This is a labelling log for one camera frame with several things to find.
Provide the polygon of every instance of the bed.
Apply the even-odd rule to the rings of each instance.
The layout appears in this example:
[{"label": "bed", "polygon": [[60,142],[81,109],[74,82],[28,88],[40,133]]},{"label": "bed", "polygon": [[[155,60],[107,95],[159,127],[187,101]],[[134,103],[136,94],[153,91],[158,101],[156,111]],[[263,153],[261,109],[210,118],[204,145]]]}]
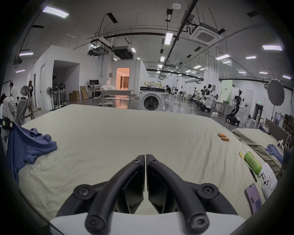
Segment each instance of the bed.
[{"label": "bed", "polygon": [[[251,147],[259,156],[269,164],[274,173],[279,173],[282,164],[275,156],[271,156],[265,149],[269,144],[277,146],[279,140],[287,141],[288,133],[281,127],[266,119],[265,125],[269,127],[269,133],[262,132],[259,129],[236,128],[233,133]],[[284,150],[277,148],[279,153],[283,156]]]},{"label": "bed", "polygon": [[[132,159],[147,153],[185,181],[215,184],[239,216],[251,216],[244,190],[255,181],[239,152],[251,151],[260,163],[264,161],[210,118],[72,104],[23,127],[36,127],[57,142],[56,151],[19,171],[20,189],[49,220],[76,186],[107,181]],[[225,133],[230,141],[222,141],[218,132]],[[264,203],[262,179],[256,178]],[[147,192],[136,213],[157,213]]]}]

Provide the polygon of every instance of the green bottle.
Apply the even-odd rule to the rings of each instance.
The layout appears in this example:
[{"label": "green bottle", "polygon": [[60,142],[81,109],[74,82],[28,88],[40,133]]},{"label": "green bottle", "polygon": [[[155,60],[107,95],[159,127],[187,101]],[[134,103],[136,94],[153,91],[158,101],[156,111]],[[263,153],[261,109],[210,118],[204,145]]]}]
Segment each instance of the green bottle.
[{"label": "green bottle", "polygon": [[245,161],[249,164],[249,166],[252,168],[252,170],[257,174],[259,177],[263,173],[263,169],[259,161],[253,156],[251,152],[247,152],[245,154]]}]

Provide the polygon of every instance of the table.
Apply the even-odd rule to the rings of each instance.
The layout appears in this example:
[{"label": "table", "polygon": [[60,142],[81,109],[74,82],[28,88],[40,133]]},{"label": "table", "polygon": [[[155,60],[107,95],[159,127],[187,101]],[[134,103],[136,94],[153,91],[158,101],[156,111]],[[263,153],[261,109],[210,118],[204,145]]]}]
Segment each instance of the table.
[{"label": "table", "polygon": [[101,97],[102,97],[102,107],[104,106],[104,98],[103,95],[128,95],[130,100],[129,100],[129,106],[128,108],[130,108],[130,104],[131,104],[131,92],[133,92],[134,90],[95,90],[98,92],[101,92]]},{"label": "table", "polygon": [[226,114],[227,114],[227,109],[228,109],[228,107],[229,108],[233,108],[231,105],[227,105],[227,104],[224,104],[223,102],[220,102],[219,100],[213,100],[212,101],[212,104],[213,103],[216,103],[216,104],[219,104],[219,105],[223,105],[223,106],[225,106],[225,113],[224,113],[224,115],[222,116],[222,117],[225,117],[226,116]]}]

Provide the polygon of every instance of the smartphone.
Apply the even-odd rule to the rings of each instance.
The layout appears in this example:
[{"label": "smartphone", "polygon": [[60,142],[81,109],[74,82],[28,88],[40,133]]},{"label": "smartphone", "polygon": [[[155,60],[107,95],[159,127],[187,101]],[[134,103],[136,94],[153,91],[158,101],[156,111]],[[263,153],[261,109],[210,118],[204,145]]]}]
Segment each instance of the smartphone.
[{"label": "smartphone", "polygon": [[255,184],[250,185],[244,192],[249,203],[251,215],[253,215],[262,206],[259,193]]}]

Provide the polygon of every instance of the standing fan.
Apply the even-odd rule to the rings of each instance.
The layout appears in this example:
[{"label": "standing fan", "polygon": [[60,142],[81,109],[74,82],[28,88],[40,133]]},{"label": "standing fan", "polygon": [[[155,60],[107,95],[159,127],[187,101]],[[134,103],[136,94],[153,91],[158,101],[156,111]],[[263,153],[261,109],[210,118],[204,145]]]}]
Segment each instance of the standing fan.
[{"label": "standing fan", "polygon": [[58,108],[59,108],[59,101],[58,101],[59,86],[57,85],[57,83],[54,83],[52,89],[53,89],[53,93],[56,96],[56,102],[57,102],[57,105],[58,105]]},{"label": "standing fan", "polygon": [[24,96],[27,96],[29,95],[30,93],[30,88],[28,86],[23,86],[21,89],[20,89],[20,93]]},{"label": "standing fan", "polygon": [[51,105],[52,105],[52,109],[53,108],[53,103],[52,103],[52,93],[53,93],[53,89],[52,87],[48,87],[47,90],[46,90],[47,94],[50,95],[50,100],[51,100]]},{"label": "standing fan", "polygon": [[63,104],[63,106],[65,106],[65,102],[64,102],[64,100],[65,100],[65,84],[63,84],[63,83],[60,83],[59,84],[59,90],[61,90],[62,91],[62,100],[61,100],[61,104]]}]

